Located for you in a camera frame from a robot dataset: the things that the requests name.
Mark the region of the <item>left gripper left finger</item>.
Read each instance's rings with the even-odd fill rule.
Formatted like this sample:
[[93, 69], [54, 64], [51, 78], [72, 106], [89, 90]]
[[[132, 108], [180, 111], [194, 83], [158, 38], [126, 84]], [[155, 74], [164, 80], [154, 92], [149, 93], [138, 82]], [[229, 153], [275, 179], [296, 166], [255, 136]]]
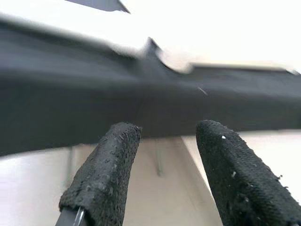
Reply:
[[121, 226], [131, 168], [141, 128], [120, 122], [110, 127], [79, 168], [59, 202], [58, 226]]

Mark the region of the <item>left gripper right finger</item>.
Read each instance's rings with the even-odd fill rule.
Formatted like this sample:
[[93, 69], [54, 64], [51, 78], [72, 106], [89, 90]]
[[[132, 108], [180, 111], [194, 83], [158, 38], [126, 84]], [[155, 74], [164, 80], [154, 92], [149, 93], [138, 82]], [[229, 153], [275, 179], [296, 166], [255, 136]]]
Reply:
[[224, 226], [299, 226], [301, 207], [233, 130], [196, 124], [198, 151]]

